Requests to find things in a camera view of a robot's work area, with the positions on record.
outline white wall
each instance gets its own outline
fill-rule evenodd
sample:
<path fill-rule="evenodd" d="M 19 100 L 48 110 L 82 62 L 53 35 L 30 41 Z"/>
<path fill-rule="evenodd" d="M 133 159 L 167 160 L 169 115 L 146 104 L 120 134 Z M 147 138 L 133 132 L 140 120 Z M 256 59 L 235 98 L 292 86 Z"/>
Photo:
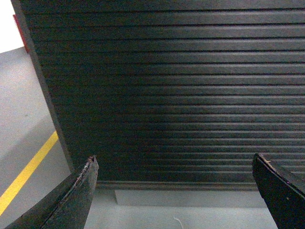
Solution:
<path fill-rule="evenodd" d="M 23 46 L 10 0 L 0 0 L 0 53 Z"/>

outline roller shutter door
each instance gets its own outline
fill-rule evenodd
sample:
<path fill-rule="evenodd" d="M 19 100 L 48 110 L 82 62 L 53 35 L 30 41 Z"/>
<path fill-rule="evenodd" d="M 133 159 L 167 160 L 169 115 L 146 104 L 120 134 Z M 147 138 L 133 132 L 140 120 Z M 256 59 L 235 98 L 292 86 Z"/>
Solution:
<path fill-rule="evenodd" d="M 21 8 L 67 151 L 101 182 L 254 187 L 254 153 L 305 178 L 302 1 Z"/>

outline white cable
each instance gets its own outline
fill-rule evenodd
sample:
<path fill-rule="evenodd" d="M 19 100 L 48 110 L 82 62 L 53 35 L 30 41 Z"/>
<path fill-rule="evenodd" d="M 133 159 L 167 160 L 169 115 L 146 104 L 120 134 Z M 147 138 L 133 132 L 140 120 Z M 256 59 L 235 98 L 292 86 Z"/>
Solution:
<path fill-rule="evenodd" d="M 182 229 L 184 229 L 182 222 L 181 222 L 179 219 L 175 218 L 175 216 L 174 216 L 173 218 L 174 218 L 175 220 L 177 220 L 177 221 L 181 224 Z"/>

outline yellow painted line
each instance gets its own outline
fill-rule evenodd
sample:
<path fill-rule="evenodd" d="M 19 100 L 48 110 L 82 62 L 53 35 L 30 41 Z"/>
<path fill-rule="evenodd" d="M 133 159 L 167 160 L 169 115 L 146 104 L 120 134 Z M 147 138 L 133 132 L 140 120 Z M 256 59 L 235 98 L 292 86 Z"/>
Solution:
<path fill-rule="evenodd" d="M 13 183 L 8 187 L 8 189 L 0 197 L 0 216 L 8 207 L 8 205 L 13 201 L 15 196 L 19 193 L 20 189 L 31 177 L 35 169 L 42 162 L 51 148 L 55 145 L 58 140 L 57 132 L 55 131 L 51 137 L 46 141 L 46 143 L 40 148 L 37 154 L 32 158 L 32 160 L 26 165 L 26 167 L 21 171 L 21 173 L 16 177 Z"/>

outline gray concrete floor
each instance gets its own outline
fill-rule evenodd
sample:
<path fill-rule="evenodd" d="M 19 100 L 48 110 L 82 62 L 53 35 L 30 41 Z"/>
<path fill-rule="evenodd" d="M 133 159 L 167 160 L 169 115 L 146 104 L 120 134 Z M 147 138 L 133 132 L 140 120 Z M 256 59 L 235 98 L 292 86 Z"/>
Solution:
<path fill-rule="evenodd" d="M 0 195 L 55 131 L 30 56 L 23 48 L 0 54 Z M 60 143 L 0 216 L 9 225 L 70 174 Z"/>
<path fill-rule="evenodd" d="M 0 195 L 53 133 L 47 105 L 24 49 L 0 54 Z M 0 228 L 30 209 L 70 174 L 57 143 L 0 216 Z M 119 206 L 96 190 L 86 229 L 276 229 L 266 208 Z"/>

